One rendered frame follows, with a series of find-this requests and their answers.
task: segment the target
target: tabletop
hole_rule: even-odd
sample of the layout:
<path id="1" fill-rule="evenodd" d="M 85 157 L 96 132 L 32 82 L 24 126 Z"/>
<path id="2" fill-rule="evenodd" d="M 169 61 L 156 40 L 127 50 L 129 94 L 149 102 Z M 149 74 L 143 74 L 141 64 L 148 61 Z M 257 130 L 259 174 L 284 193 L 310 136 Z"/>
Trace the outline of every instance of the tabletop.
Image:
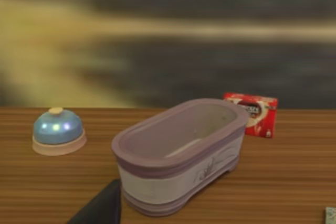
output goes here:
<path id="1" fill-rule="evenodd" d="M 47 109 L 0 108 L 0 223 L 63 224 L 119 177 L 113 137 L 161 109 L 76 109 L 88 142 L 47 157 L 32 150 L 33 122 Z M 273 139 L 245 136 L 236 170 L 178 213 L 141 215 L 122 203 L 122 224 L 321 224 L 336 207 L 336 111 L 280 110 Z"/>

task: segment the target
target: purple planter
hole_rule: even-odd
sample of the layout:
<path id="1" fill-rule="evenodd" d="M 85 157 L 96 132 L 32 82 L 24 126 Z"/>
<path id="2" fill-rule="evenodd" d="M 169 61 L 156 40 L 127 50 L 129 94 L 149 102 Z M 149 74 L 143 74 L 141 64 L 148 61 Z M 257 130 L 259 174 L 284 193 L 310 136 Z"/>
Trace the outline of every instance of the purple planter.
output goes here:
<path id="1" fill-rule="evenodd" d="M 236 167 L 247 121 L 235 104 L 198 99 L 120 132 L 112 149 L 129 205 L 149 216 L 180 210 Z"/>

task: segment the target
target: dark background wall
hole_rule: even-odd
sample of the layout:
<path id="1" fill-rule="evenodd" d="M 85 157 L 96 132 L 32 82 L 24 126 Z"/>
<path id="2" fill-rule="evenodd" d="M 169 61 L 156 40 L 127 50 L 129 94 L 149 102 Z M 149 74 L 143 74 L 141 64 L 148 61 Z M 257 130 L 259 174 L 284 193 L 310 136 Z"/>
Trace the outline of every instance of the dark background wall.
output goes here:
<path id="1" fill-rule="evenodd" d="M 0 0 L 0 105 L 169 107 L 236 91 L 335 108 L 335 18 L 334 0 Z"/>

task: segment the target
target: red packet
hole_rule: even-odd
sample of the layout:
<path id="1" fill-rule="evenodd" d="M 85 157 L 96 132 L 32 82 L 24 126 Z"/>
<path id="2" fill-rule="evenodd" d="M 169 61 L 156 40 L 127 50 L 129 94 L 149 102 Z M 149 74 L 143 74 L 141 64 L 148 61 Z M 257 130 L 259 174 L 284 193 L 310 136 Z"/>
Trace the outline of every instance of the red packet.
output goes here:
<path id="1" fill-rule="evenodd" d="M 250 114 L 245 134 L 272 138 L 275 128 L 278 99 L 227 92 L 224 100 L 242 106 Z"/>

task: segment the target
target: blue dome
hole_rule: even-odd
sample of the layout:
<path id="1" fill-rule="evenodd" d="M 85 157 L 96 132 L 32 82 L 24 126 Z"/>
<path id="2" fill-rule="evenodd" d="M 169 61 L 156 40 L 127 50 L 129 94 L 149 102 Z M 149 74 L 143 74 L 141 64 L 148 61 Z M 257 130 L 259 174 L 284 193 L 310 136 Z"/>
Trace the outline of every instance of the blue dome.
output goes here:
<path id="1" fill-rule="evenodd" d="M 34 138 L 42 144 L 65 144 L 83 133 L 78 115 L 62 108 L 52 108 L 34 123 Z"/>

